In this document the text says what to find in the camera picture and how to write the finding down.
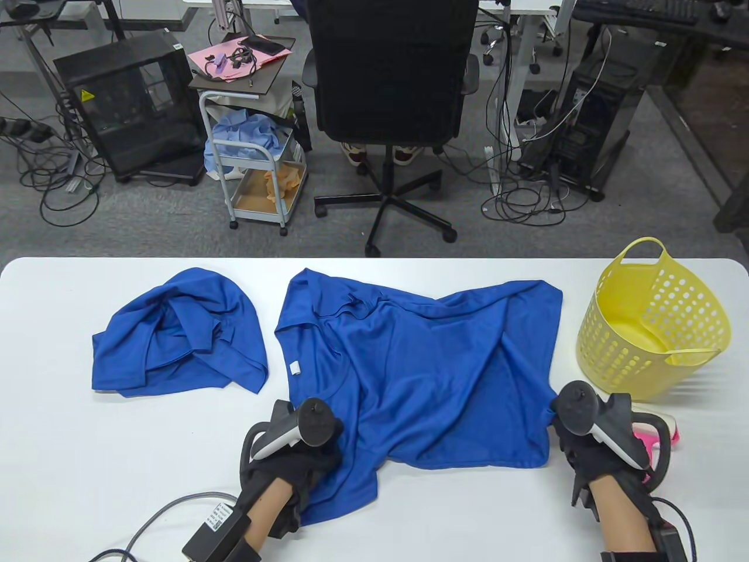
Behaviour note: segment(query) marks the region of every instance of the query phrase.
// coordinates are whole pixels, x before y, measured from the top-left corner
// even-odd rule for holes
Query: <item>label sticker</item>
[[[228,505],[218,504],[213,508],[213,511],[210,512],[208,519],[205,520],[205,524],[208,525],[213,532],[216,532],[230,515],[231,508]]]

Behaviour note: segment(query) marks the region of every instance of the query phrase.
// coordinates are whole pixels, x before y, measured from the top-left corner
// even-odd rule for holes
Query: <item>yellow laundry basket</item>
[[[643,242],[662,248],[653,265],[622,263]],[[728,317],[696,275],[656,238],[627,246],[601,274],[577,335],[577,362],[602,390],[649,400],[724,351]]]

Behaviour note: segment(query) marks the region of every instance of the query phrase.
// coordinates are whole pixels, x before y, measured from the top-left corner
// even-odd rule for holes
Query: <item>white rolling cart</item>
[[[276,130],[279,134],[279,141],[283,146],[283,151],[279,156],[274,157],[270,152],[260,145],[251,142],[239,142],[230,140],[215,139],[213,137],[213,125],[211,117],[206,111],[205,103],[211,98],[225,97],[224,91],[206,90],[200,94],[199,105],[200,113],[203,116],[205,132],[208,135],[208,141],[213,149],[216,158],[216,170],[219,175],[221,189],[224,192],[224,201],[229,211],[229,228],[236,229],[239,226],[237,218],[249,220],[261,220],[266,223],[278,223],[280,226],[279,233],[281,236],[288,234],[286,224],[291,217],[294,206],[299,199],[305,180],[307,179],[307,163],[304,157],[304,151],[294,138],[294,131],[290,127],[281,127]],[[244,98],[247,100],[257,100],[255,94],[241,94],[232,92],[232,97]],[[248,148],[258,152],[263,157],[250,159],[245,157],[233,157],[221,154],[219,148],[222,146],[231,146],[235,148]],[[299,169],[300,183],[294,189],[287,190],[281,197],[279,189],[279,172],[282,166],[293,166]],[[236,166],[246,169],[245,175],[240,180],[234,193],[229,192],[224,176],[224,166]],[[273,203],[267,198],[265,172],[270,172],[273,178],[273,191],[276,202]]]

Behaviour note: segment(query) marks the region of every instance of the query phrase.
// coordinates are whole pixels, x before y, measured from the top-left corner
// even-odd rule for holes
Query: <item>blue t-shirt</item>
[[[236,283],[200,268],[127,304],[93,340],[91,387],[125,397],[232,381],[257,393],[268,374],[255,307]]]
[[[431,299],[304,270],[276,329],[295,406],[316,396],[345,424],[343,463],[305,524],[377,497],[387,460],[418,468],[534,468],[548,460],[548,383],[562,292],[515,281]]]

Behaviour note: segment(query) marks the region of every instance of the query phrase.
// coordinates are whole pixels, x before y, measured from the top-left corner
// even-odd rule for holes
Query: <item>person's foot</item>
[[[350,145],[347,142],[342,142],[341,150],[352,166],[358,166],[367,158],[367,145]]]
[[[422,150],[422,146],[396,146],[393,160],[399,166],[408,166]]]

